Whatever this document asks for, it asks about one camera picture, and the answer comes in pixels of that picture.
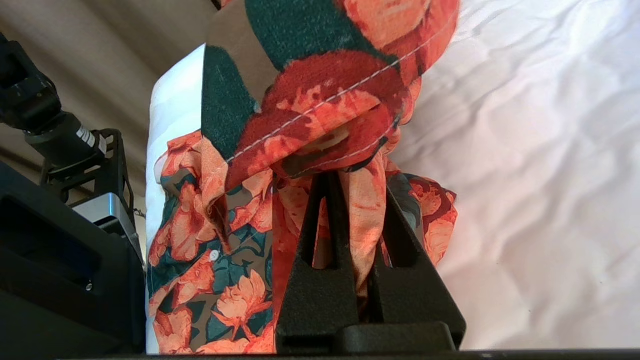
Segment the beige wall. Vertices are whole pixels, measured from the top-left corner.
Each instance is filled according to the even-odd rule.
[[[151,91],[205,42],[215,11],[210,0],[0,0],[0,31],[53,80],[64,110],[90,129],[121,130],[134,193],[144,196]],[[6,125],[0,160],[38,178],[42,158]]]

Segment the white bedsheet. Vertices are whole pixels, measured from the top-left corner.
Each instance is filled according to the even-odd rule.
[[[148,241],[154,164],[200,127],[203,55],[154,89]],[[459,195],[438,270],[463,348],[640,347],[640,1],[463,0],[404,129],[400,168]]]

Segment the white stitching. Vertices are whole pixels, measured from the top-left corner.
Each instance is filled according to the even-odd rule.
[[[336,162],[341,161],[341,160],[344,160],[344,159],[346,159],[346,158],[350,158],[350,157],[352,157],[352,156],[356,156],[356,155],[358,155],[358,154],[361,154],[361,153],[365,152],[366,150],[370,149],[371,147],[374,147],[375,145],[380,144],[380,140],[382,140],[382,138],[383,138],[383,137],[387,136],[387,135],[390,133],[390,130],[391,130],[391,129],[394,129],[394,126],[393,126],[393,125],[389,126],[389,128],[385,131],[385,133],[384,133],[384,134],[382,134],[382,135],[380,135],[380,137],[378,137],[378,138],[377,138],[373,143],[369,144],[369,145],[368,145],[368,146],[366,146],[366,147],[363,147],[362,149],[360,149],[360,150],[358,150],[358,151],[352,152],[351,154],[345,155],[345,156],[343,156],[343,157],[341,157],[341,158],[339,158],[339,159],[328,160],[328,161],[325,161],[324,163],[320,163],[320,164],[318,164],[318,165],[314,165],[314,166],[312,166],[312,167],[308,167],[308,168],[306,168],[305,170],[302,170],[301,172],[298,172],[297,174],[295,174],[295,175],[293,175],[293,176],[291,176],[291,177],[288,177],[287,179],[295,179],[296,177],[298,177],[298,176],[299,176],[300,174],[302,174],[303,172],[307,172],[307,171],[309,171],[309,170],[312,170],[312,169],[315,169],[315,168],[319,168],[319,167],[321,167],[321,166],[323,166],[323,165],[327,165],[327,164],[330,164],[330,163],[336,163]]]
[[[263,136],[262,138],[256,140],[253,144],[245,147],[243,150],[241,150],[240,152],[238,152],[236,155],[233,155],[232,157],[230,157],[229,159],[225,160],[225,163],[229,163],[232,160],[236,159],[237,157],[239,157],[240,155],[244,154],[245,152],[251,150],[252,148],[254,148],[256,145],[265,142],[268,138],[271,138],[272,136],[276,135],[277,133],[281,132],[285,127],[293,124],[294,122],[298,121],[299,119],[302,119],[304,116],[306,116],[307,114],[316,111],[320,106],[323,106],[325,104],[327,104],[328,102],[331,102],[332,100],[345,95],[351,91],[353,91],[355,88],[358,88],[360,85],[363,85],[364,83],[370,81],[371,79],[375,78],[376,76],[382,74],[383,72],[387,71],[388,69],[391,69],[392,67],[398,65],[399,63],[401,63],[402,61],[405,61],[407,58],[409,58],[410,56],[412,56],[413,54],[417,53],[418,51],[420,51],[420,49],[422,49],[423,47],[427,46],[432,39],[434,39],[435,37],[437,37],[438,35],[440,35],[446,28],[449,27],[449,24],[451,23],[451,20],[456,16],[456,14],[458,13],[460,9],[460,2],[458,2],[458,5],[456,7],[456,9],[453,11],[453,14],[451,14],[451,16],[447,19],[447,23],[442,26],[442,28],[440,28],[440,30],[438,30],[437,33],[433,34],[432,37],[430,37],[428,40],[426,40],[424,43],[422,43],[420,46],[416,47],[413,51],[411,51],[410,53],[404,55],[402,58],[394,61],[393,63],[391,63],[390,65],[388,65],[387,67],[385,67],[384,69],[378,70],[376,72],[374,72],[373,74],[371,74],[370,76],[368,76],[367,78],[361,80],[358,83],[355,83],[353,86],[347,88],[346,90],[343,90],[337,94],[335,94],[334,96],[331,96],[327,99],[325,99],[324,101],[318,103],[317,105],[315,105],[314,107],[312,107],[311,109],[305,111],[304,113],[294,117],[293,119],[287,121],[286,123],[282,124],[279,128],[275,129],[274,131],[270,132],[269,134]],[[224,165],[219,166],[218,168],[216,168],[215,170],[213,170],[212,172],[216,172],[219,169],[221,169]]]

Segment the crumpled fabric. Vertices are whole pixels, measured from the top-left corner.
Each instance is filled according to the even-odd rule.
[[[388,158],[420,76],[451,40],[458,0],[223,5],[205,50],[201,130],[170,141],[156,165],[166,204],[148,254],[148,315],[164,354],[275,352],[316,173],[339,171],[361,304],[387,188],[434,264],[458,216],[455,194]]]

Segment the orange flower print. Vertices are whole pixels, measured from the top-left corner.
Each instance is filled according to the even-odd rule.
[[[246,353],[247,345],[249,345],[249,340],[244,338],[238,341],[219,340],[202,345],[196,350],[196,354],[243,354]]]
[[[264,281],[255,270],[251,270],[249,277],[243,276],[237,285],[225,289],[216,303],[219,313],[213,311],[213,315],[226,326],[234,327],[231,338],[235,338],[237,330],[242,328],[247,338],[253,340],[255,335],[246,322],[271,306],[270,301],[264,301],[266,295]]]
[[[387,44],[382,50],[400,59],[404,83],[409,86],[444,53],[456,29],[459,0],[431,0],[429,11],[411,31]]]
[[[236,217],[231,222],[231,231],[236,231],[246,224],[250,224],[260,233],[266,233],[271,230],[272,224],[272,205],[273,195],[271,191],[266,194],[263,199],[262,195],[256,196],[246,206],[238,206],[236,208]]]
[[[301,155],[309,152],[305,147],[303,152],[285,159],[284,172],[290,177],[299,177],[367,161],[378,151],[382,136],[394,132],[394,118],[394,111],[388,106],[377,106],[332,132],[330,135],[335,134],[335,138],[326,136],[325,143],[315,143],[316,148],[324,147],[320,151]]]
[[[424,191],[423,185],[417,183],[411,183],[411,188],[410,194],[418,200],[423,217],[433,215],[440,209],[442,198],[438,188],[427,185],[427,191]]]
[[[183,275],[175,285],[173,307],[176,308],[199,294],[213,293],[213,264],[211,250],[205,251],[202,257]]]
[[[433,266],[437,266],[449,246],[454,223],[439,218],[428,226],[429,229],[424,235],[424,249],[429,255]]]
[[[264,195],[272,182],[273,171],[271,171],[271,169],[267,169],[243,181],[242,186],[245,190],[248,190],[253,197],[256,197],[259,194]]]
[[[268,138],[264,142],[264,148],[256,154],[251,163],[247,164],[248,173],[254,174],[263,171],[274,161],[282,160],[291,155],[305,143],[304,140],[284,135],[275,135]]]
[[[385,158],[385,172],[387,173],[387,179],[392,177],[393,175],[400,174],[400,169],[398,166],[388,158]]]
[[[311,181],[306,177],[299,179],[279,179],[280,183],[276,196],[282,203],[283,212],[287,214],[289,221],[286,229],[300,235],[302,223],[305,219],[307,202],[311,191]]]
[[[385,222],[387,183],[382,154],[375,155],[366,167],[356,172],[341,173],[340,179],[348,196],[349,246],[356,275],[356,292],[364,298],[367,278]]]
[[[204,216],[202,196],[195,185],[184,183],[180,191],[180,206],[171,220],[156,234],[149,248],[149,263],[157,266],[170,246],[171,257],[179,261],[191,261],[201,243],[211,241],[217,231]]]
[[[415,104],[420,96],[420,90],[422,89],[422,78],[417,78],[409,86],[409,94],[403,98],[403,117],[400,120],[399,125],[407,125],[411,121],[413,112],[415,111]]]
[[[172,313],[156,314],[154,330],[161,354],[190,354],[191,310],[186,307]]]
[[[456,195],[448,190],[445,191],[447,200],[451,203],[451,209],[446,214],[442,215],[442,218],[446,221],[455,223],[458,219],[458,211],[453,207],[453,203],[456,201]]]
[[[431,0],[344,0],[347,16],[381,49],[405,36],[424,19]]]
[[[380,149],[382,155],[387,156],[393,150],[396,149],[397,145],[400,143],[400,138],[402,137],[402,130],[397,128],[395,131],[389,133],[387,135],[387,143]]]
[[[338,94],[342,94],[343,92],[344,89],[338,88]],[[338,124],[345,124],[347,121],[373,109],[380,103],[377,97],[367,92],[352,90],[341,95],[334,101],[318,106],[322,93],[323,90],[320,85],[307,90],[306,93],[303,93],[302,89],[298,88],[296,98],[293,102],[285,99],[279,102],[277,107],[280,110],[291,110],[302,114],[308,112],[314,106],[317,106],[314,111],[308,112],[306,115],[313,120],[314,123],[318,124],[317,127],[319,129],[322,129],[322,123],[326,122],[327,119],[334,119]]]
[[[229,164],[207,138],[202,138],[202,178],[204,180],[202,190],[202,202],[211,204],[225,194],[225,182],[229,170]]]
[[[162,288],[159,288],[153,294],[153,296],[151,296],[151,299],[149,299],[149,310],[148,310],[149,317],[153,317],[156,315],[158,308],[160,308],[160,305],[162,304],[162,301],[164,301],[164,298],[169,294],[169,292],[171,292],[171,290],[173,290],[173,287],[175,286],[176,282],[177,282],[177,279],[172,281],[170,284],[165,285]]]
[[[181,168],[189,169],[195,175],[200,176],[200,130],[191,134],[173,139],[167,143],[168,150],[161,158],[165,160],[162,171],[163,176],[172,176]]]
[[[274,354],[276,352],[273,321],[264,327],[262,335],[249,342],[244,352],[245,354]]]

